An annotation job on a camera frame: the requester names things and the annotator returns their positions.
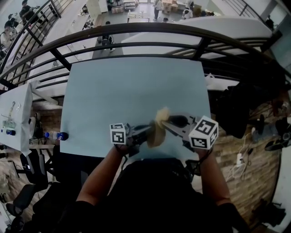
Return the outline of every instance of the desk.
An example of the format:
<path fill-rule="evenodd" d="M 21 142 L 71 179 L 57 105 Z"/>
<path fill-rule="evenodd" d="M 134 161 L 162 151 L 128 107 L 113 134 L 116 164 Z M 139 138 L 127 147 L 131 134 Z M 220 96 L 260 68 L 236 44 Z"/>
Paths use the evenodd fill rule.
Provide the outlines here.
<path fill-rule="evenodd" d="M 150 23 L 149 18 L 127 18 L 128 23 Z"/>
<path fill-rule="evenodd" d="M 125 10 L 135 9 L 135 0 L 123 0 L 123 3 Z"/>
<path fill-rule="evenodd" d="M 39 91 L 35 90 L 36 84 L 36 82 L 31 82 L 0 95 L 0 112 L 4 115 L 0 115 L 1 126 L 2 121 L 7 121 L 8 119 L 7 117 L 9 116 L 12 102 L 15 102 L 15 105 L 12 110 L 11 119 L 16 123 L 15 129 L 1 127 L 3 132 L 0 132 L 0 142 L 13 149 L 21 151 L 26 156 L 31 152 L 29 150 L 30 134 L 28 120 L 31 114 L 32 93 L 54 104 L 58 104 L 57 101 L 43 96 Z M 7 135 L 7 129 L 15 130 L 16 135 Z"/>
<path fill-rule="evenodd" d="M 147 124 L 165 106 L 172 113 L 184 111 L 210 117 L 200 62 L 125 57 L 73 64 L 60 127 L 69 139 L 60 142 L 60 151 L 105 157 L 113 146 L 110 124 Z M 149 149 L 144 143 L 134 158 L 146 157 L 193 159 L 193 153 L 182 146 L 181 138 L 167 132 L 161 146 Z"/>

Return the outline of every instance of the wrist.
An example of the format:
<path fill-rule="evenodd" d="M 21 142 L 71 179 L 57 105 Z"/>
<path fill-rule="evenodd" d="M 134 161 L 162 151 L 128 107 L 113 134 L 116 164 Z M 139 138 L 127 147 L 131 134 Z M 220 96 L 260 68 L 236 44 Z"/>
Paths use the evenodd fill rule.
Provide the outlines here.
<path fill-rule="evenodd" d="M 198 154 L 199 159 L 203 159 L 205 157 L 208 157 L 212 153 L 212 149 L 210 150 L 203 150 L 203 149 L 195 149 L 195 152 Z"/>
<path fill-rule="evenodd" d="M 128 154 L 128 147 L 127 147 L 127 145 L 114 144 L 113 148 L 121 156 L 125 156 L 125 155 Z"/>

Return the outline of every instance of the black sleeve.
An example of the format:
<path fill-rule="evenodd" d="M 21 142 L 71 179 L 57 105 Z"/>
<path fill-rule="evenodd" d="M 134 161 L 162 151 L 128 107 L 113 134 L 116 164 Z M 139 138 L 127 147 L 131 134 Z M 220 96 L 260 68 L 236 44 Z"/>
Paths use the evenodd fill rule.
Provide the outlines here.
<path fill-rule="evenodd" d="M 21 11 L 19 12 L 20 18 L 22 18 L 23 15 L 24 15 L 24 12 L 23 12 L 23 9 L 21 9 Z"/>
<path fill-rule="evenodd" d="M 218 206 L 219 214 L 233 228 L 238 230 L 239 233 L 251 232 L 245 220 L 238 213 L 236 207 L 232 203 L 225 203 Z"/>
<path fill-rule="evenodd" d="M 90 232 L 90 223 L 95 216 L 95 207 L 88 202 L 75 202 L 67 206 L 53 233 Z"/>

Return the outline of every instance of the cable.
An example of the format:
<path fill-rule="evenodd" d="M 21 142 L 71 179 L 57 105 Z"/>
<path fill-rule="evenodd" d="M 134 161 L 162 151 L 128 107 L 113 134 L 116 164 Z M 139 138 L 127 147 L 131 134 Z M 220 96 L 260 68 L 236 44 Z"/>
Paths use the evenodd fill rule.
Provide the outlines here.
<path fill-rule="evenodd" d="M 194 175 L 196 169 L 203 163 L 203 161 L 205 161 L 208 156 L 212 153 L 213 151 L 213 147 L 207 152 L 207 154 L 205 156 L 203 156 L 199 161 L 198 163 L 196 164 L 195 168 L 193 168 L 193 170 L 191 171 L 191 173 Z"/>
<path fill-rule="evenodd" d="M 115 146 L 116 150 L 120 153 L 120 155 L 122 155 L 125 158 L 125 161 L 123 162 L 123 164 L 121 166 L 121 171 L 123 171 L 123 167 L 124 167 L 125 163 L 127 162 L 127 156 L 124 153 L 124 151 L 121 150 L 120 147 L 117 146 L 117 144 L 114 144 L 114 146 Z"/>
<path fill-rule="evenodd" d="M 125 158 L 125 160 L 124 160 L 124 162 L 123 162 L 123 164 L 121 166 L 121 171 L 123 171 L 123 167 L 124 167 L 125 163 L 127 162 L 127 156 L 124 155 L 123 157 Z"/>
<path fill-rule="evenodd" d="M 246 137 L 247 137 L 249 134 L 251 134 L 251 132 L 245 135 L 244 144 L 242 145 L 242 148 L 241 148 L 240 151 L 238 152 L 239 154 L 241 153 L 242 149 L 245 147 L 245 144 L 246 144 Z"/>
<path fill-rule="evenodd" d="M 253 148 L 251 148 L 249 151 L 248 151 L 248 155 L 247 155 L 247 162 L 246 162 L 246 167 L 245 167 L 245 171 L 243 172 L 243 175 L 241 176 L 241 180 L 244 181 L 246 179 L 246 169 L 247 167 L 251 166 L 251 160 L 250 160 L 250 155 L 251 153 L 253 152 Z"/>
<path fill-rule="evenodd" d="M 243 143 L 243 145 L 242 145 L 240 151 L 238 152 L 238 154 L 240 154 L 241 151 L 242 151 L 242 149 L 245 147 L 245 145 L 246 145 L 246 137 L 247 137 L 249 134 L 251 134 L 251 132 L 250 132 L 250 133 L 247 133 L 247 134 L 245 135 L 244 143 Z M 249 149 L 249 147 L 250 147 L 251 144 L 252 144 L 252 142 L 249 144 L 249 146 L 247 147 L 247 149 L 245 150 L 245 152 L 244 152 L 244 153 L 242 154 L 242 156 L 241 156 L 241 160 L 243 161 L 243 163 L 242 163 L 242 164 L 236 164 L 236 165 L 234 165 L 234 166 L 232 167 L 232 169 L 228 172 L 228 175 L 227 175 L 227 177 L 226 177 L 226 182 L 228 182 L 231 178 L 241 178 L 241 176 L 242 176 L 242 175 L 244 174 L 244 172 L 246 171 L 247 164 L 248 164 L 249 161 L 248 161 L 247 164 L 246 164 L 246 163 L 244 162 L 244 160 L 243 160 L 243 157 L 245 156 L 245 154 L 246 154 L 246 152 L 248 151 L 248 149 Z M 242 171 L 241 171 L 240 175 L 236 176 L 237 172 L 240 170 L 241 167 L 242 167 Z"/>

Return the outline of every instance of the person's hand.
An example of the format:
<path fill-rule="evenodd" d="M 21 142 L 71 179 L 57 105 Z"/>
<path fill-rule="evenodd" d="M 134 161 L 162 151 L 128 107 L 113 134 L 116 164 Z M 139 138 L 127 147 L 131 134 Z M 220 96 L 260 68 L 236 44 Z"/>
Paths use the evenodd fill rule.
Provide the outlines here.
<path fill-rule="evenodd" d="M 208 153 L 211 153 L 209 150 L 203 150 L 203 149 L 199 149 L 199 148 L 195 148 L 195 152 L 198 154 L 199 159 L 202 159 Z"/>

